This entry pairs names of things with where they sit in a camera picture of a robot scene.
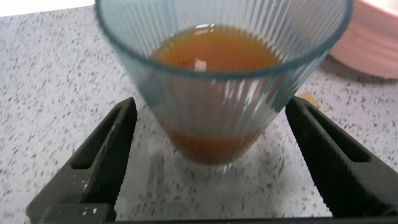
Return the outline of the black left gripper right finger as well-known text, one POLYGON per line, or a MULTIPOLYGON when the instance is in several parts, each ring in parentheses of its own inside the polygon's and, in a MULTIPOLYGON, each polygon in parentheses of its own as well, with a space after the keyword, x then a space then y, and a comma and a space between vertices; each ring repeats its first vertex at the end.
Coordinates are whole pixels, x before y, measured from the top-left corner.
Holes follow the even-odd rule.
POLYGON ((285 114, 334 217, 396 217, 397 172, 316 109, 293 97, 285 114))

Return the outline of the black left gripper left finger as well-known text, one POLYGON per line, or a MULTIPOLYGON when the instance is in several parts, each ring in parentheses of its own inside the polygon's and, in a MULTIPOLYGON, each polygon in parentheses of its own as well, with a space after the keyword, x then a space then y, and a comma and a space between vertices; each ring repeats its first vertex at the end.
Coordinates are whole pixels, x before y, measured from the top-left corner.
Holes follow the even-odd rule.
POLYGON ((114 222, 136 123, 134 99, 118 103, 28 204, 30 221, 114 222))

